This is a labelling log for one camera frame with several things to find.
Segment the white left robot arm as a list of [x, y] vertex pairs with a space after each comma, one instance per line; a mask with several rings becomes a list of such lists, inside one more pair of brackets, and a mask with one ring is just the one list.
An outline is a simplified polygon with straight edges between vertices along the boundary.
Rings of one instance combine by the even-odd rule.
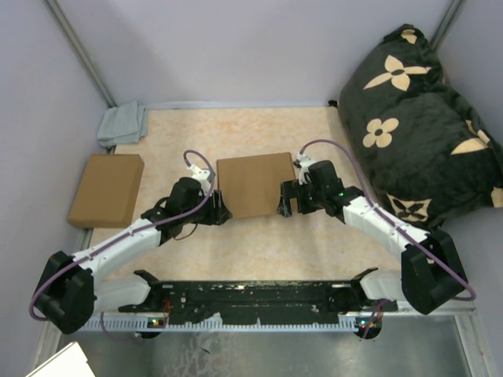
[[68, 335], [96, 313], [138, 307], [155, 311], [162, 305], [163, 292], [153, 286], [152, 276], [134, 273], [118, 280], [108, 276], [173, 240], [185, 225], [222, 225], [231, 217], [218, 189], [204, 189], [195, 178], [180, 178], [169, 196], [112, 238], [72, 255], [53, 254], [31, 298], [29, 313]]

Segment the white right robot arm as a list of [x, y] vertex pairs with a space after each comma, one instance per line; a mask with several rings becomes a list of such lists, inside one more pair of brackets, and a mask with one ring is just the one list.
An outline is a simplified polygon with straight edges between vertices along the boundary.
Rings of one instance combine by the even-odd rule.
[[281, 183], [277, 211], [283, 217], [323, 210], [345, 225], [363, 231], [385, 247], [400, 269], [365, 272], [350, 293], [355, 309], [367, 311], [378, 299], [407, 301], [417, 312], [429, 314], [459, 297], [468, 279], [452, 238], [441, 230], [426, 231], [399, 220], [354, 186], [344, 187], [328, 160], [297, 156], [299, 176]]

